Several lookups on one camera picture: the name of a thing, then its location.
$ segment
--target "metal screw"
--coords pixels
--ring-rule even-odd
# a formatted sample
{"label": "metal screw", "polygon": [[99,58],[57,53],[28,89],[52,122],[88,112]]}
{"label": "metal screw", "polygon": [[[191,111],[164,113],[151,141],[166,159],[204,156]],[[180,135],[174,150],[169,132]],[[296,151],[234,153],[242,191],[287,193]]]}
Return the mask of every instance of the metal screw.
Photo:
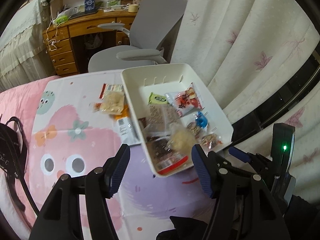
{"label": "metal screw", "polygon": [[258,174],[254,174],[253,175],[253,179],[256,180],[256,181],[259,181],[259,180],[261,180],[261,177]]}
{"label": "metal screw", "polygon": [[221,168],[221,169],[219,169],[219,173],[226,175],[228,173],[228,171],[225,168]]}
{"label": "metal screw", "polygon": [[102,167],[98,167],[98,168],[95,168],[95,169],[94,169],[94,173],[95,173],[95,174],[99,174],[99,173],[101,173],[101,172],[103,172],[103,168],[102,168]]}
{"label": "metal screw", "polygon": [[63,174],[63,175],[61,175],[61,177],[60,177],[61,180],[66,180],[66,179],[68,179],[68,178],[69,178],[69,174]]}

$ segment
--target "chair backrest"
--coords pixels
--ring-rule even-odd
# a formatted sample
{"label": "chair backrest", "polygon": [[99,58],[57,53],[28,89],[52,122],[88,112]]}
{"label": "chair backrest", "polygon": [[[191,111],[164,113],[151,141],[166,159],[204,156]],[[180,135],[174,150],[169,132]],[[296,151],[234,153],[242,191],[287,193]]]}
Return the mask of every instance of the chair backrest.
{"label": "chair backrest", "polygon": [[130,28],[130,43],[140,49],[159,49],[182,18],[187,0],[142,0]]}

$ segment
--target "wooden desk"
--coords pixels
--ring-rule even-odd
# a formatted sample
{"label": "wooden desk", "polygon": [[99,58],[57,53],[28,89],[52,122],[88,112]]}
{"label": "wooden desk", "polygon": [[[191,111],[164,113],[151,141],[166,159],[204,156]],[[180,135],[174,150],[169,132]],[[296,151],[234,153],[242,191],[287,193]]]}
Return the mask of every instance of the wooden desk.
{"label": "wooden desk", "polygon": [[[85,56],[85,34],[104,33],[103,47],[110,48],[117,45],[129,45],[129,38],[120,31],[99,28],[103,23],[124,23],[130,30],[136,13],[127,11],[113,11],[104,13],[99,10],[96,14],[78,17],[61,24],[58,28],[50,26],[43,31],[44,43],[50,55],[52,64],[59,76],[70,76],[85,73],[88,70],[88,59]],[[48,40],[56,39],[56,50],[49,49]]]}

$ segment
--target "green cartoon face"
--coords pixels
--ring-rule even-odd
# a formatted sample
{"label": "green cartoon face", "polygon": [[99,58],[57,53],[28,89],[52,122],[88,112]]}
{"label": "green cartoon face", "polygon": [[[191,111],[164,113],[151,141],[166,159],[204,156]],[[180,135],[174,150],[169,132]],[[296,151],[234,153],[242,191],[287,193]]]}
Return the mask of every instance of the green cartoon face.
{"label": "green cartoon face", "polygon": [[51,108],[55,99],[52,91],[44,91],[38,106],[37,114],[45,114]]}

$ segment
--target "chair armrest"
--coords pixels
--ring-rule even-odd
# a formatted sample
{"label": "chair armrest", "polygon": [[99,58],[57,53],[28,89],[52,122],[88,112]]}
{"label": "chair armrest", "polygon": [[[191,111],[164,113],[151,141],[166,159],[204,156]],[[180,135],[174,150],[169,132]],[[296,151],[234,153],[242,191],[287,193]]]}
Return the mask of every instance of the chair armrest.
{"label": "chair armrest", "polygon": [[168,63],[157,49],[132,49],[118,52],[117,59],[121,60],[153,60],[158,64]]}
{"label": "chair armrest", "polygon": [[98,27],[102,29],[117,30],[124,32],[129,37],[130,31],[124,28],[123,26],[124,23],[103,23],[98,25]]}

